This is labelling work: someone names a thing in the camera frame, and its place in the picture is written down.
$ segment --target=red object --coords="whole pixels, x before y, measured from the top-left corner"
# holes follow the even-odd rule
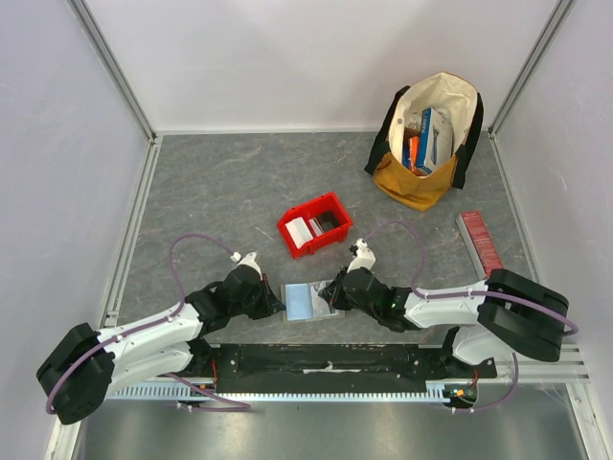
[[[338,220],[339,226],[318,237],[311,228],[309,221],[328,211],[332,211],[334,217],[336,220]],[[311,241],[307,241],[300,248],[296,247],[294,240],[292,240],[289,232],[285,228],[285,225],[288,222],[291,222],[297,218],[303,218],[305,220],[306,226],[313,236]],[[345,208],[343,208],[340,199],[338,199],[338,196],[336,196],[334,192],[330,192],[329,194],[319,196],[318,198],[312,199],[307,203],[288,210],[277,223],[277,228],[281,232],[281,236],[284,237],[285,244],[287,244],[287,247],[289,248],[291,257],[297,259],[301,256],[305,256],[306,254],[314,254],[318,249],[321,249],[322,247],[333,242],[341,242],[347,237],[349,228],[352,225],[352,218],[349,217],[349,214],[347,214],[347,211],[345,211]]]
[[[462,213],[461,216],[486,275],[489,276],[494,268],[502,268],[502,261],[491,240],[488,228],[481,218],[481,213],[479,211],[468,211]]]

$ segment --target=white connector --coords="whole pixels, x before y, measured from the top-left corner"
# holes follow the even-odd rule
[[[375,253],[368,247],[368,244],[361,238],[355,242],[357,250],[355,257],[347,268],[347,272],[357,270],[358,268],[366,268],[370,270],[376,262]]]
[[[256,270],[260,274],[260,279],[261,279],[261,268],[256,262],[257,258],[258,258],[257,252],[250,252],[245,257],[240,259],[240,262],[238,263],[238,265],[247,265],[247,266],[252,267],[254,270]]]

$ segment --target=red box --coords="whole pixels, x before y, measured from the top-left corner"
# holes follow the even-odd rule
[[[332,211],[334,217],[336,220],[338,220],[340,225],[318,237],[308,222],[328,211]],[[291,222],[296,218],[303,218],[305,220],[306,226],[313,236],[311,241],[307,241],[300,248],[296,247],[294,240],[292,240],[289,232],[285,228],[285,225],[288,222]],[[281,232],[281,236],[284,237],[285,244],[287,244],[287,247],[289,248],[291,257],[297,259],[301,256],[305,256],[306,254],[314,254],[318,249],[321,249],[322,247],[333,242],[341,242],[347,237],[349,228],[352,225],[352,218],[349,217],[349,214],[347,214],[347,211],[345,211],[345,208],[343,208],[340,199],[338,199],[338,196],[336,196],[334,192],[330,192],[329,194],[319,196],[318,198],[312,199],[307,203],[288,210],[277,223],[277,228],[279,229],[279,232]]]

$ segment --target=black bag handle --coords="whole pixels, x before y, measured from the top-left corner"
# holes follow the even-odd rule
[[[387,135],[390,131],[390,124],[392,123],[394,112],[396,112],[396,106],[398,105],[398,101],[404,95],[404,93],[409,90],[410,87],[411,86],[408,85],[404,86],[396,93],[396,95],[394,96],[394,101],[392,102],[392,105],[390,105],[390,108],[385,115],[385,120],[383,120],[381,130],[376,135],[375,141],[373,142],[373,146],[371,147],[371,155],[369,156],[368,164],[364,168],[364,171],[366,171],[370,175],[375,174],[376,167],[381,162],[383,155],[391,151],[390,143],[387,142]],[[451,186],[456,189],[462,189],[465,185],[466,170],[468,169],[468,165],[470,164],[472,155],[477,148],[477,142],[479,141],[479,135],[481,134],[482,125],[483,101],[481,100],[481,94],[477,93],[477,106],[475,107],[475,114],[472,118],[472,124],[470,125],[470,130],[468,131],[466,142],[456,151],[458,163],[456,165],[456,171],[453,174],[453,181],[451,182]]]
[[[381,125],[381,129],[376,135],[373,146],[371,147],[371,156],[368,158],[368,164],[364,167],[364,171],[370,175],[375,173],[376,167],[381,162],[383,155],[391,150],[390,143],[387,142],[387,133],[390,132],[390,124],[392,123],[394,112],[396,112],[398,101],[402,96],[404,96],[404,93],[406,93],[410,87],[411,86],[406,85],[396,93],[394,96],[394,101],[392,102],[392,105],[390,105],[390,108],[385,115],[383,125]]]
[[[458,163],[456,165],[456,171],[453,174],[453,181],[451,187],[454,189],[462,189],[466,182],[466,170],[472,159],[472,154],[477,148],[477,142],[479,141],[479,135],[481,134],[481,126],[483,125],[483,101],[481,100],[481,94],[477,93],[477,106],[475,108],[475,115],[472,118],[472,124],[470,125],[470,131],[466,137],[466,142],[463,146],[460,146],[456,151],[458,157]]]

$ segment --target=white wall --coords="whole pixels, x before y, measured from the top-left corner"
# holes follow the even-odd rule
[[[488,124],[555,0],[88,0],[160,130],[380,126],[394,93],[441,70]]]
[[[545,284],[571,300],[610,426],[613,54],[609,0],[576,2],[499,135]]]
[[[65,0],[0,2],[0,446],[40,459],[36,369],[96,321],[146,153]]]

